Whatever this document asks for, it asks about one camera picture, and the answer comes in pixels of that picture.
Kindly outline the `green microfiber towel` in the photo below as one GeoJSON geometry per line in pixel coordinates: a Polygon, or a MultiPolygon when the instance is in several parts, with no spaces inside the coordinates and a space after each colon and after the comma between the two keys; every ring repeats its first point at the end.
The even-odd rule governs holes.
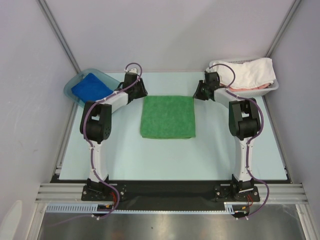
{"type": "Polygon", "coordinates": [[[143,100],[140,135],[159,140],[194,138],[194,99],[180,95],[146,96],[143,100]]]}

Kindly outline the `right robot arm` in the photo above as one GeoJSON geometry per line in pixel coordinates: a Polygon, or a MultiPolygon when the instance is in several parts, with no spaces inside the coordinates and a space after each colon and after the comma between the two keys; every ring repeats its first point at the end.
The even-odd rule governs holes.
{"type": "Polygon", "coordinates": [[[228,128],[235,140],[235,170],[230,195],[242,201],[254,189],[251,172],[253,144],[262,130],[261,109],[254,98],[238,96],[222,85],[217,72],[206,72],[193,95],[194,99],[217,102],[228,109],[228,128]]]}

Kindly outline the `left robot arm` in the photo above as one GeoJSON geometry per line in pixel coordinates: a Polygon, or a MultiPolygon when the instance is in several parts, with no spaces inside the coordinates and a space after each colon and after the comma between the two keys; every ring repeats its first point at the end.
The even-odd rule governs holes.
{"type": "Polygon", "coordinates": [[[84,102],[80,133],[90,151],[90,173],[86,187],[97,199],[105,200],[111,188],[107,185],[109,173],[103,161],[102,145],[111,134],[112,114],[133,100],[146,97],[148,92],[136,67],[125,71],[124,81],[114,90],[92,73],[80,82],[80,89],[84,91],[80,95],[84,102]]]}

